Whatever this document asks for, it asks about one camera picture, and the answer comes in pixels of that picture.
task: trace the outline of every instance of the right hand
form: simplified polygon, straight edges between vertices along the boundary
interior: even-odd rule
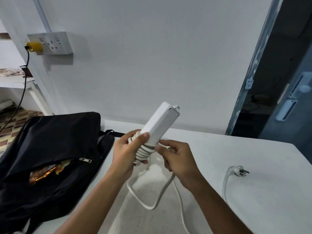
[[[191,191],[198,181],[205,181],[196,165],[188,143],[163,139],[159,142],[165,146],[170,146],[168,150],[157,145],[155,150],[163,156],[165,167],[180,179],[185,188]]]

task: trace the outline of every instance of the patterned floor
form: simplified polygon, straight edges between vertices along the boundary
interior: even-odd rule
[[[15,108],[7,109],[5,112],[0,113],[0,128],[4,126],[14,113]],[[43,116],[42,112],[28,111],[20,109],[11,120],[11,122],[0,133],[0,156],[4,153],[8,146],[12,143],[17,136],[21,127],[25,122],[34,116]]]

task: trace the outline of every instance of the zipper pull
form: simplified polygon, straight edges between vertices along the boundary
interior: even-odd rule
[[[83,158],[83,157],[81,157],[80,159],[79,159],[80,161],[84,161],[84,162],[92,162],[92,160],[91,159],[86,159],[86,158]]]

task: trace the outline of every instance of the yellow plug adapter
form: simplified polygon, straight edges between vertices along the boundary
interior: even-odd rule
[[[40,42],[26,42],[26,46],[29,47],[30,52],[43,52],[43,47]]]

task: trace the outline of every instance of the wall socket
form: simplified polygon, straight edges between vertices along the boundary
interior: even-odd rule
[[[30,42],[39,42],[43,48],[37,55],[68,55],[73,50],[66,32],[51,32],[27,35]]]

